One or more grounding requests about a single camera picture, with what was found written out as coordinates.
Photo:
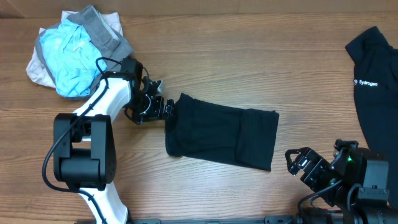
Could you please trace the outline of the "black t-shirt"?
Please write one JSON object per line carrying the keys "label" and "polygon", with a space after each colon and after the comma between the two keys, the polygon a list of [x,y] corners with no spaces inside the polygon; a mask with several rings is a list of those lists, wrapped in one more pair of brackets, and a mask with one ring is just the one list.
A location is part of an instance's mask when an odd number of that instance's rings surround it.
{"label": "black t-shirt", "polygon": [[216,105],[182,93],[165,123],[165,149],[233,166],[271,170],[279,114]]}

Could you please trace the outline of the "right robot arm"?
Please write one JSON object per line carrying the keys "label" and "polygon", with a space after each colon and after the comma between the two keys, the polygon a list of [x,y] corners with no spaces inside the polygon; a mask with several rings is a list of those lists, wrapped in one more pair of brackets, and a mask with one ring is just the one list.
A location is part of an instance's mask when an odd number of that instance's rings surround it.
{"label": "right robot arm", "polygon": [[351,144],[336,148],[332,162],[309,147],[286,151],[287,170],[312,194],[300,199],[296,223],[397,223],[388,203],[388,161]]}

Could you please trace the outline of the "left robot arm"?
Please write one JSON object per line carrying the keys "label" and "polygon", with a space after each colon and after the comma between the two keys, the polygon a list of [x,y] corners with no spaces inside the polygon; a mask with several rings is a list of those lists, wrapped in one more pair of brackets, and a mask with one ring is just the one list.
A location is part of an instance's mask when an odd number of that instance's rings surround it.
{"label": "left robot arm", "polygon": [[95,223],[132,223],[114,184],[117,158],[113,121],[121,110],[135,124],[167,120],[173,100],[162,97],[164,83],[138,72],[107,72],[89,100],[53,124],[53,173],[90,208]]}

